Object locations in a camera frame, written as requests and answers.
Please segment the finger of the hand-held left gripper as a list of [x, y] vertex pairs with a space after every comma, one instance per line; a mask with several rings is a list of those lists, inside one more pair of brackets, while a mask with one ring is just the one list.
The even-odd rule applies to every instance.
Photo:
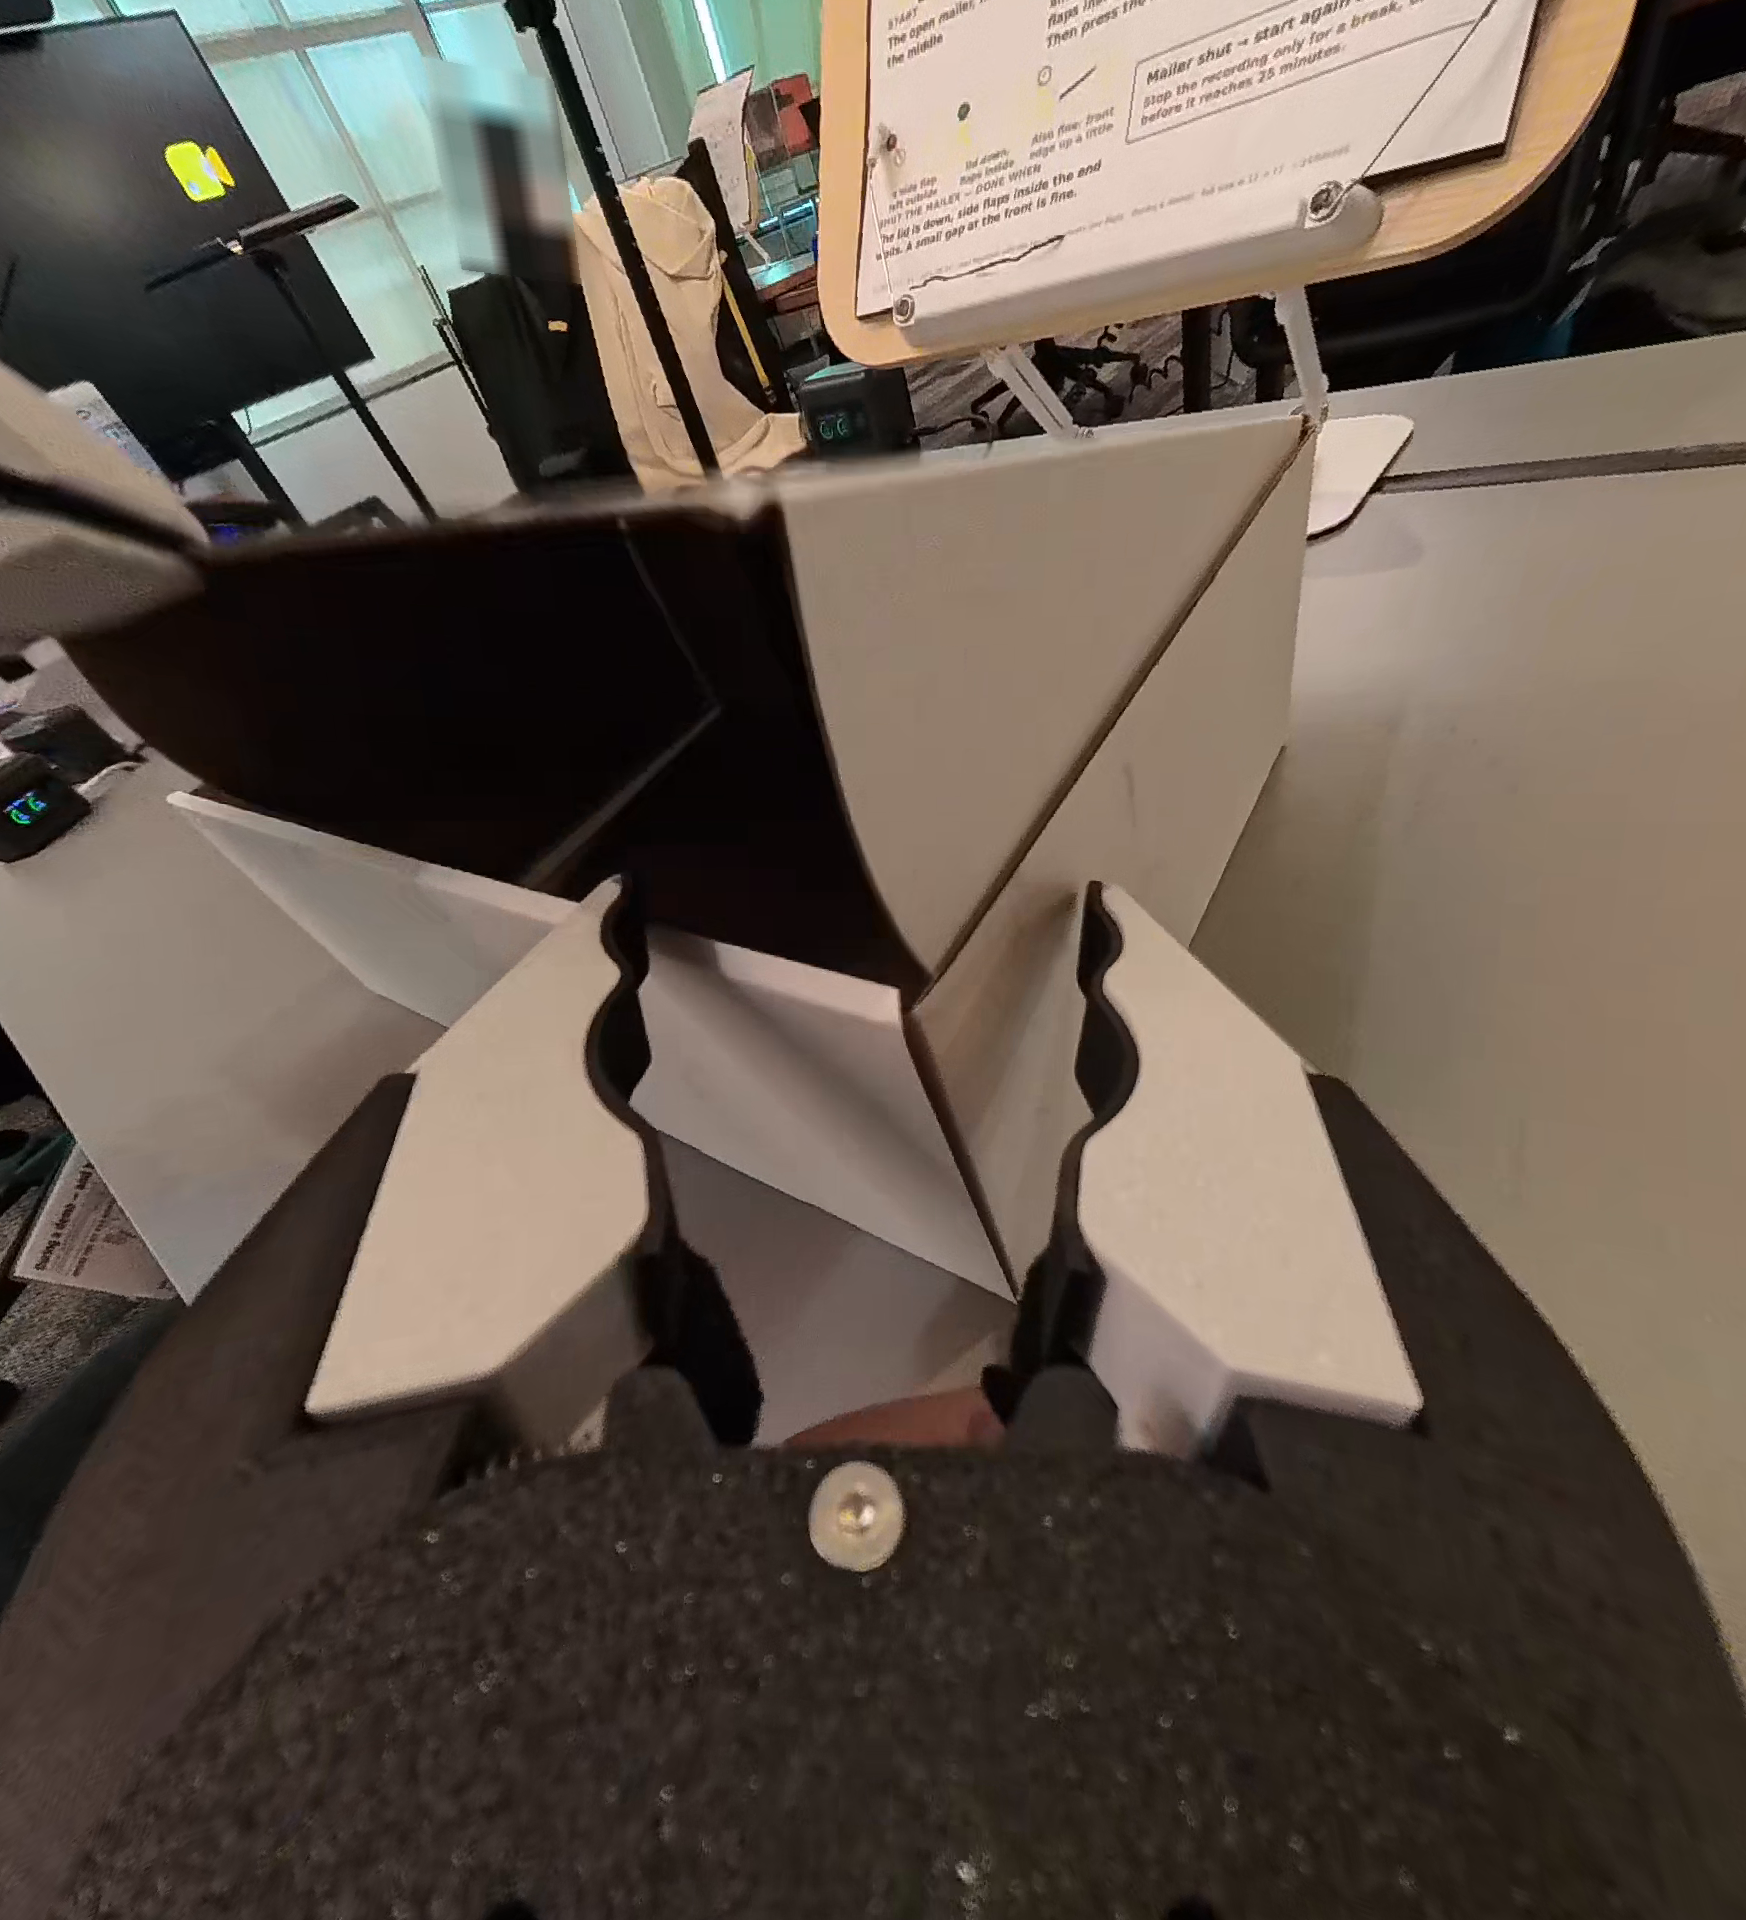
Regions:
[[176, 500], [0, 467], [0, 653], [110, 630], [196, 588], [202, 532]]
[[207, 547], [175, 488], [0, 362], [0, 493], [161, 547]]

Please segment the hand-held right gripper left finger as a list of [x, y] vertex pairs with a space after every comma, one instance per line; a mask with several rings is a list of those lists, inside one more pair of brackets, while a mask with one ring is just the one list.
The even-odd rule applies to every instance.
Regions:
[[423, 1054], [309, 1421], [466, 1404], [558, 1447], [655, 1366], [718, 1443], [754, 1441], [754, 1360], [636, 1108], [648, 970], [639, 888], [608, 878]]

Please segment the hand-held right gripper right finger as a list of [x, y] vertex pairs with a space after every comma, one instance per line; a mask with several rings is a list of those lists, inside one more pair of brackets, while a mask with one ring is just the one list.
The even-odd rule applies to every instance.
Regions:
[[1001, 1368], [1081, 1373], [1126, 1447], [1191, 1457], [1245, 1404], [1408, 1430], [1424, 1408], [1301, 1055], [1122, 888], [1086, 890], [1047, 1241]]

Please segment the white cardboard mailer box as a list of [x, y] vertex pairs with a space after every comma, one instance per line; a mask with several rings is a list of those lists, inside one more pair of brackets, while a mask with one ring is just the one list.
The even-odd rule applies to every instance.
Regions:
[[193, 1299], [394, 1036], [631, 877], [648, 1120], [1004, 1299], [1079, 894], [1188, 940], [1284, 746], [1313, 453], [1110, 429], [48, 602], [147, 761], [0, 864], [0, 1026]]

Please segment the black monitor screen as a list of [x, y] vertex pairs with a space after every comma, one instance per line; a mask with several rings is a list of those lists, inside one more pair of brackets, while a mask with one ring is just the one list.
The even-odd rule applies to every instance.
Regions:
[[0, 32], [0, 362], [88, 382], [155, 450], [371, 360], [309, 237], [303, 328], [220, 243], [283, 195], [173, 11]]

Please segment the small black device green display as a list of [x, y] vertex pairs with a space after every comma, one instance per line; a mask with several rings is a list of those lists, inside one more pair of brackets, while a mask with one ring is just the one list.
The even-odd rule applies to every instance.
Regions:
[[792, 394], [818, 459], [917, 448], [904, 371], [860, 365], [814, 368], [795, 385]]
[[93, 804], [44, 757], [0, 759], [0, 864], [35, 856], [93, 817]]

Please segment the printed paper sheet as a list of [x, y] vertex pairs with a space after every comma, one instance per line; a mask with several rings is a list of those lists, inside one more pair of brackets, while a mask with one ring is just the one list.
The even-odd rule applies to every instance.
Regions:
[[132, 1303], [176, 1296], [161, 1262], [140, 1241], [104, 1179], [76, 1144], [46, 1184], [9, 1276]]

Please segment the black bag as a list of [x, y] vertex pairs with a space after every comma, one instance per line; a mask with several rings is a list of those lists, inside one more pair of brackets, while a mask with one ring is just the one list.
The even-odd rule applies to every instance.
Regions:
[[634, 479], [576, 279], [479, 276], [448, 316], [519, 493]]

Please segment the black tripod pole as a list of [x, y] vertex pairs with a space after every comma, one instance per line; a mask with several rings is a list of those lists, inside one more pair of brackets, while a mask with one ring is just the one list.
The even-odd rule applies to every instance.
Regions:
[[621, 202], [619, 186], [611, 173], [596, 117], [586, 105], [576, 76], [575, 63], [557, 25], [557, 5], [507, 3], [505, 9], [514, 30], [530, 34], [540, 46], [548, 69], [548, 82], [561, 113], [572, 130], [578, 159], [596, 192], [598, 210], [611, 236], [619, 265], [628, 278], [631, 296], [646, 323], [646, 333], [666, 381], [666, 389], [675, 404], [680, 421], [684, 423], [701, 472], [710, 479], [716, 479], [720, 474], [716, 448], [693, 397], [692, 381], [680, 360], [668, 317], [648, 274], [646, 253], [642, 253], [636, 230], [631, 227]]

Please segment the white board stand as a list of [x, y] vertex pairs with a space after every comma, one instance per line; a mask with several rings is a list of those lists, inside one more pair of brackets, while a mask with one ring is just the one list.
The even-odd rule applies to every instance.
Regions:
[[[1316, 442], [1308, 516], [1308, 539], [1316, 541], [1335, 532], [1366, 504], [1406, 448], [1414, 421], [1402, 414], [1334, 417], [1306, 287], [1276, 291], [1271, 306], [1298, 381], [1298, 411]], [[1044, 434], [1074, 441], [1090, 434], [1035, 372], [1023, 345], [995, 347], [984, 362]]]

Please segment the wooden instruction board with paper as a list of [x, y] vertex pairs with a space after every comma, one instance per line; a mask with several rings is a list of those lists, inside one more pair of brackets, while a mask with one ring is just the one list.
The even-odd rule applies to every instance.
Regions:
[[1588, 128], [1622, 3], [829, 3], [816, 287], [906, 368], [1451, 251]]

